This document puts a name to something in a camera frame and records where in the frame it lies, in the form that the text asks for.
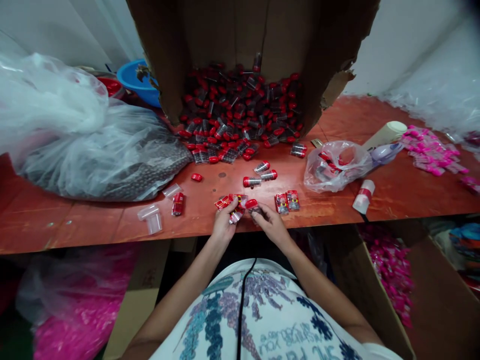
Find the person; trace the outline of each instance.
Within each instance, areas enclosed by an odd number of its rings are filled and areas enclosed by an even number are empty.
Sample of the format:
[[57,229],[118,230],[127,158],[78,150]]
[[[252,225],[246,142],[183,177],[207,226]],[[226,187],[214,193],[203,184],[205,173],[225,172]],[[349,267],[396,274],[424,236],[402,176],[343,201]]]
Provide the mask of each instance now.
[[286,256],[235,262],[212,281],[236,225],[218,211],[210,238],[128,345],[123,360],[397,360],[349,299],[307,258],[281,216],[259,203],[252,213]]

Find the blue bowl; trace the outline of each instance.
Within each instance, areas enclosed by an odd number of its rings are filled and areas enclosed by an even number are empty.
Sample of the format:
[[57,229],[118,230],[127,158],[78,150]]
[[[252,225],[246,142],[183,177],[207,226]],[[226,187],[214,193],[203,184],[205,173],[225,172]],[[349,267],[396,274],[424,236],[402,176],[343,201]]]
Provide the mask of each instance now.
[[118,81],[127,89],[136,92],[138,97],[147,104],[162,108],[159,102],[159,91],[150,85],[147,77],[143,81],[137,79],[137,72],[139,65],[147,66],[145,60],[135,60],[123,65],[116,73]]

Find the cardboard panel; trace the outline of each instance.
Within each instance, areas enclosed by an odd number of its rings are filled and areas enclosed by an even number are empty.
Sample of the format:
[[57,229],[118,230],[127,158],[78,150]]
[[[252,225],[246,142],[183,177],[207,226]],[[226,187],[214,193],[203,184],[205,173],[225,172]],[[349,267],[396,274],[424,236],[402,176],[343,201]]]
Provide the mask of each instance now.
[[142,243],[128,289],[103,354],[104,360],[120,359],[130,341],[152,313],[167,263],[169,247],[170,240]]
[[306,134],[322,115],[322,98],[334,75],[350,68],[360,44],[370,33],[380,0],[322,1],[320,28],[312,38],[301,80]]
[[251,69],[255,54],[262,52],[269,0],[235,0],[236,63]]
[[388,221],[410,248],[415,288],[413,328],[406,329],[419,359],[478,359],[480,302],[417,220]]
[[179,0],[178,4],[193,66],[205,67],[210,61],[220,61],[233,69],[235,2]]
[[402,359],[414,359],[409,338],[379,282],[367,247],[352,225],[322,227],[338,287],[360,310],[385,346]]
[[320,1],[270,1],[262,75],[269,81],[278,81],[301,72],[319,23]]
[[183,109],[185,76],[192,67],[177,3],[166,0],[127,0],[127,3],[158,80],[162,109],[176,125]]

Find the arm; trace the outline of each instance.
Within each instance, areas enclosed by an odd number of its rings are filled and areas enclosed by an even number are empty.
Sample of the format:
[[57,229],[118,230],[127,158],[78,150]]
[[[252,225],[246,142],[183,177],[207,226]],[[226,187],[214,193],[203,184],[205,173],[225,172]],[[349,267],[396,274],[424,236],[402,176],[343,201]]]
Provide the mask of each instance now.
[[122,360],[148,359],[167,338],[182,315],[207,287],[232,239],[236,225],[229,224],[236,201],[215,215],[213,231],[188,270],[163,297],[128,345]]
[[290,237],[281,216],[265,204],[259,204],[266,215],[253,213],[254,220],[268,238],[287,257],[306,294],[324,309],[342,328],[360,343],[383,345],[360,311],[309,260]]

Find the red table surface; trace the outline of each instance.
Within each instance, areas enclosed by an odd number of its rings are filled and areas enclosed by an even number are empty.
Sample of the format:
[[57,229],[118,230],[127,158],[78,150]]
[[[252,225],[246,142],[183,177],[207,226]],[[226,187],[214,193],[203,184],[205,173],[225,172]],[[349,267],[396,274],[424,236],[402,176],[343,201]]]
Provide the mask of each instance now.
[[[319,124],[302,139],[313,149],[312,139],[321,141],[351,140],[359,144],[392,120],[421,126],[408,114],[374,98],[338,99],[326,110]],[[63,199],[29,184],[15,175],[9,158],[0,157],[0,254],[37,252],[47,249],[124,243],[130,241],[171,239],[211,233],[219,198],[229,193],[247,194],[274,207],[274,196],[297,190],[301,210],[284,217],[288,228],[330,224],[358,223],[361,216],[352,208],[361,181],[337,193],[315,193],[303,185],[306,159],[289,155],[290,146],[279,144],[262,148],[254,159],[236,160],[232,165],[193,163],[186,166],[171,182],[178,183],[185,195],[184,213],[171,215],[172,202],[161,194],[154,201],[142,203],[98,203]],[[479,177],[478,162],[462,151],[461,163]],[[244,176],[254,176],[253,168],[262,160],[277,170],[278,179],[261,187],[245,189]],[[368,176],[376,184],[369,220],[392,220],[435,215],[480,212],[478,197],[458,184],[459,175],[441,177],[413,167],[412,158],[403,151],[397,159]],[[197,183],[193,173],[203,176]],[[140,209],[156,203],[160,209],[163,230],[148,235],[147,225],[138,220]],[[248,215],[239,222],[238,232],[256,231]]]

